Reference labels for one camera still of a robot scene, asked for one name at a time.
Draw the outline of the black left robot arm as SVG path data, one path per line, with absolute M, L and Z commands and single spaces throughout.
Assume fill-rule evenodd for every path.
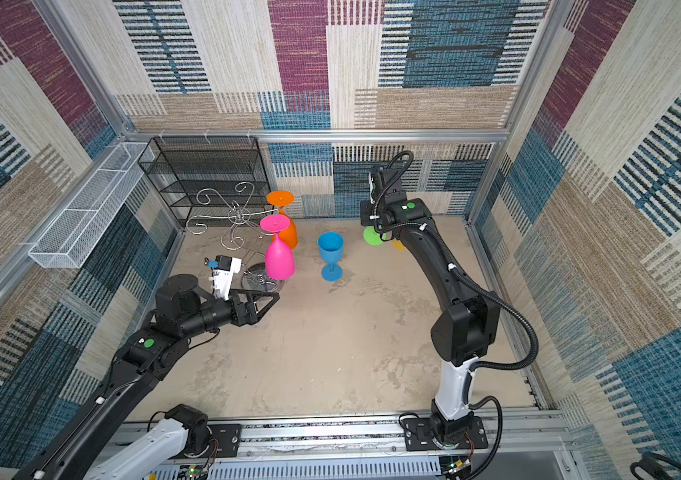
M 168 278 L 156 292 L 156 308 L 114 354 L 86 405 L 14 477 L 84 478 L 132 410 L 190 351 L 192 338 L 226 324 L 257 324 L 279 299 L 276 292 L 236 289 L 224 300 L 204 291 L 194 275 Z

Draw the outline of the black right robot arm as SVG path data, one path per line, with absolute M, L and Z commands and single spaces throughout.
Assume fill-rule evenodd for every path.
M 362 226 L 390 234 L 404 244 L 442 309 L 431 329 L 432 344 L 443 364 L 430 422 L 440 446 L 457 444 L 473 426 L 470 399 L 476 364 L 495 342 L 500 306 L 482 294 L 480 287 L 468 286 L 470 276 L 442 240 L 422 200 L 392 203 L 378 213 L 374 207 L 369 200 L 360 202 Z

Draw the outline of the green plastic wine glass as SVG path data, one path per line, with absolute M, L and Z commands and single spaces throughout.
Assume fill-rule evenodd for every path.
M 385 243 L 385 240 L 381 237 L 381 234 L 376 232 L 373 226 L 368 226 L 365 228 L 364 240 L 370 246 L 381 246 Z

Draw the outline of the pink plastic wine glass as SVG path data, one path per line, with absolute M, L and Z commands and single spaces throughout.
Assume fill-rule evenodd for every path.
M 260 220 L 260 228 L 272 233 L 272 243 L 266 250 L 264 264 L 266 274 L 274 280 L 287 280 L 296 272 L 292 249 L 280 238 L 280 234 L 289 227 L 290 219 L 282 214 L 269 215 Z

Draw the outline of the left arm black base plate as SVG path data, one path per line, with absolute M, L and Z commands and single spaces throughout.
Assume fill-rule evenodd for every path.
M 196 427 L 194 434 L 190 435 L 190 457 L 235 458 L 240 448 L 240 436 L 242 424 L 208 424 L 206 427 Z

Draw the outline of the aluminium front rail frame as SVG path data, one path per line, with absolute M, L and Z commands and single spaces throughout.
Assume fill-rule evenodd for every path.
M 242 424 L 235 458 L 192 458 L 166 420 L 122 426 L 88 479 L 586 479 L 556 411 L 480 411 L 489 447 L 408 451 L 399 414 L 216 420 Z

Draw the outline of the blue plastic wine glass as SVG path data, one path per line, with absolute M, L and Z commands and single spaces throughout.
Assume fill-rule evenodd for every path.
M 344 237 L 336 232 L 326 232 L 318 238 L 318 251 L 324 261 L 322 279 L 336 282 L 343 277 L 343 268 L 338 262 L 343 259 L 344 246 Z

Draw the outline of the yellow plastic wine glass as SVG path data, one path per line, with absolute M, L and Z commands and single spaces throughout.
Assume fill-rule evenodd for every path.
M 394 240 L 392 241 L 392 244 L 394 245 L 394 248 L 396 248 L 396 249 L 398 249 L 398 250 L 400 250 L 400 251 L 406 251 L 406 250 L 407 250 L 406 246 L 404 246 L 404 244 L 403 244 L 403 242 L 402 242 L 401 240 L 396 240 L 396 239 L 394 239 Z

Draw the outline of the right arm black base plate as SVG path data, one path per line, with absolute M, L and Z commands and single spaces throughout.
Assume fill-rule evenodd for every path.
M 470 413 L 457 421 L 442 422 L 437 414 L 420 418 L 406 412 L 398 418 L 404 431 L 406 450 L 476 450 L 487 449 L 489 440 L 482 418 Z

